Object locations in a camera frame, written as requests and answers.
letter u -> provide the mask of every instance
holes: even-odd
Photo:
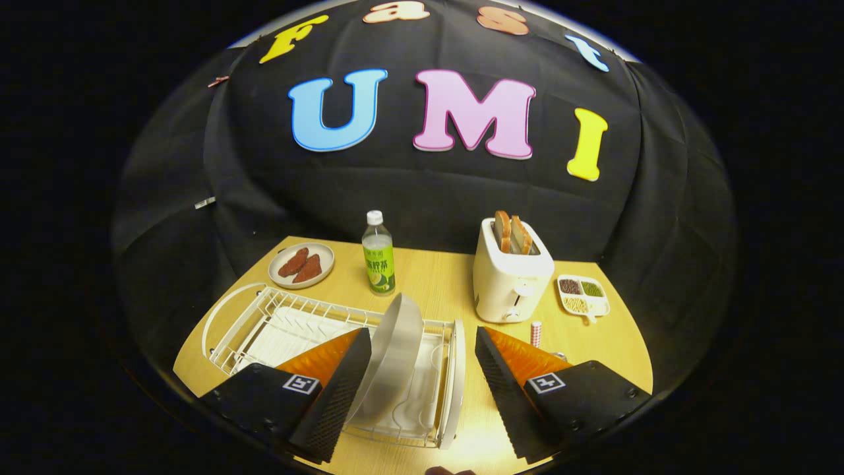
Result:
[[[387,77],[385,69],[362,69],[349,73],[344,82],[352,85],[352,118],[343,127],[322,124],[322,96],[331,87],[329,78],[314,79],[293,87],[293,138],[315,152],[348,149],[363,141],[375,127],[378,83]]]

letter m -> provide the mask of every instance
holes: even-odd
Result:
[[[528,108],[536,90],[531,85],[502,79],[478,102],[463,76],[455,71],[420,71],[416,80],[425,85],[427,95],[425,125],[422,134],[414,137],[417,149],[445,151],[454,146],[446,128],[446,116],[450,115],[468,150],[478,146],[495,121],[495,133],[485,144],[489,153],[514,160],[526,160],[533,154],[528,143]]]

bottle label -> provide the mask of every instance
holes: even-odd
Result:
[[[375,293],[389,293],[396,288],[396,272],[392,267],[392,246],[383,249],[364,248],[366,273]]]

plate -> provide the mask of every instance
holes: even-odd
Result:
[[[374,426],[402,400],[414,374],[424,328],[419,305],[399,293],[372,336],[372,356],[346,422]]]
[[[296,274],[292,276],[282,277],[279,275],[279,269],[282,268],[283,265],[287,264],[287,261],[292,258],[296,252],[299,251],[301,248],[308,248],[308,257],[311,257],[313,254],[319,256],[319,265],[322,267],[322,273],[319,275],[308,279],[304,282],[296,282],[293,283],[293,280],[296,278]],[[331,269],[334,268],[334,251],[331,250],[325,244],[320,243],[302,243],[290,246],[288,248],[284,248],[279,251],[278,254],[273,258],[273,260],[269,263],[269,278],[273,280],[276,284],[280,287],[289,288],[289,289],[299,289],[310,287],[317,282],[324,279]]]
[[[563,280],[574,281],[577,284],[577,289],[574,293],[563,292],[560,288],[560,282]],[[593,284],[601,293],[601,296],[592,296],[588,295],[583,288],[584,283]],[[560,303],[563,304],[563,308],[570,314],[574,315],[584,315],[589,319],[590,324],[595,324],[598,321],[595,320],[595,317],[603,316],[609,313],[609,300],[607,299],[607,291],[603,289],[601,282],[596,281],[590,277],[585,276],[557,276],[557,293],[560,295]],[[582,300],[583,308],[580,311],[577,308],[573,308],[570,304],[568,304],[567,299],[574,298],[577,300]]]

dish drying rack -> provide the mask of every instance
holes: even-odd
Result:
[[[251,363],[276,367],[325,342],[358,328],[376,329],[384,314],[305,298],[273,287],[257,291],[216,345],[206,344],[214,316],[237,293],[232,292],[209,315],[202,338],[203,355],[227,376]],[[343,432],[378,442],[447,449],[457,432],[463,404],[466,343],[463,322],[423,319],[422,342],[401,401],[377,423],[347,423]]]

